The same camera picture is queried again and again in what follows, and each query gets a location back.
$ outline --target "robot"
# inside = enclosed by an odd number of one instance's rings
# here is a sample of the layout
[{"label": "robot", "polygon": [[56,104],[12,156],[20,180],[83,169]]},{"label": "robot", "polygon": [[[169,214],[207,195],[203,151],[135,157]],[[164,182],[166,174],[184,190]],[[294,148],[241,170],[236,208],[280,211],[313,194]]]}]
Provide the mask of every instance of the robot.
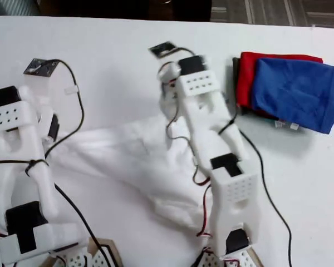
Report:
[{"label": "robot", "polygon": [[204,57],[170,42],[150,50],[158,59],[181,50],[192,54],[162,65],[160,107],[171,123],[180,116],[185,118],[190,132],[187,142],[198,168],[210,178],[210,243],[214,254],[223,258],[247,250],[258,239],[258,176],[248,161],[215,73],[208,69]]},{"label": "robot", "polygon": [[[2,263],[10,264],[46,252],[85,246],[87,235],[77,223],[58,221],[52,173],[43,144],[56,140],[59,123],[49,105],[39,105],[27,86],[0,89],[0,238]],[[12,206],[18,174],[35,181],[39,200]]]},{"label": "robot", "polygon": [[[171,43],[151,48],[157,58],[180,50]],[[209,241],[214,254],[222,259],[247,250],[258,239],[258,176],[232,123],[215,73],[204,57],[193,54],[164,64],[159,78],[162,112],[171,123],[180,116],[185,118],[194,160],[210,179]],[[44,145],[55,141],[59,123],[51,106],[38,103],[27,86],[0,89],[0,227],[8,232],[0,238],[4,264],[88,243],[78,223],[58,219],[60,207]],[[15,179],[22,172],[35,181],[39,200],[12,206]]]}]

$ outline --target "white cloth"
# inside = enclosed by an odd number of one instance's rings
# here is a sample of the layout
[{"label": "white cloth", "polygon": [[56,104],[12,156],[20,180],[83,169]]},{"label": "white cloth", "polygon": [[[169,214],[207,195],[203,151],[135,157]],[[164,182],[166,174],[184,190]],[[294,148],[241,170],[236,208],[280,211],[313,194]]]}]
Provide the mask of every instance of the white cloth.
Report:
[{"label": "white cloth", "polygon": [[[51,162],[89,176],[113,177],[139,189],[160,216],[199,231],[205,186],[192,181],[195,166],[183,139],[166,137],[163,116],[82,131],[52,151]],[[183,118],[171,126],[173,136],[189,136]],[[204,180],[202,173],[197,181]],[[208,195],[208,206],[211,197]]]}]

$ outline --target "floor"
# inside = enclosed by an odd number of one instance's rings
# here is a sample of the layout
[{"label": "floor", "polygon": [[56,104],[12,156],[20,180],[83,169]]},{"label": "floor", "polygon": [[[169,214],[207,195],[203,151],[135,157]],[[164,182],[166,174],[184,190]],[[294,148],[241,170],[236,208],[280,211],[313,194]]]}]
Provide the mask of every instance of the floor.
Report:
[{"label": "floor", "polygon": [[213,0],[210,21],[334,28],[334,0]]}]

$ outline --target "stack of fabric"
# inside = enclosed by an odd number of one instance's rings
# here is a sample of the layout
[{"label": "stack of fabric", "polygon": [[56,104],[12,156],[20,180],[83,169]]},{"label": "stack of fabric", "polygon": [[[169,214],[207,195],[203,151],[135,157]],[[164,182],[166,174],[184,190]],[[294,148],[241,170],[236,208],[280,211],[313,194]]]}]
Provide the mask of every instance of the stack of fabric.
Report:
[{"label": "stack of fabric", "polygon": [[334,124],[334,67],[307,55],[243,52],[236,99],[243,110],[330,133]]}]

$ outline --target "white tabletop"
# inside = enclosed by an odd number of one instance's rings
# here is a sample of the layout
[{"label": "white tabletop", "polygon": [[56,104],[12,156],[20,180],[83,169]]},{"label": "white tabletop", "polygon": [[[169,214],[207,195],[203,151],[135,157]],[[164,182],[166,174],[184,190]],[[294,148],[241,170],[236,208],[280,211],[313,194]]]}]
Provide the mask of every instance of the white tabletop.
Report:
[{"label": "white tabletop", "polygon": [[[32,58],[60,58],[80,85],[84,129],[155,116],[160,112],[159,62],[148,48],[167,40],[207,55],[223,86],[231,81],[232,57],[242,51],[304,53],[334,65],[334,29],[0,17],[0,88],[23,84],[22,72]],[[254,117],[241,117],[237,124],[263,155],[269,191],[293,232],[293,265],[334,266],[334,127],[322,135],[276,130]],[[125,266],[189,266],[198,253],[195,233],[160,221],[147,200],[126,185],[79,175],[57,183],[97,236],[115,240]],[[264,193],[261,203],[255,250],[265,266],[288,266],[286,228]]]}]

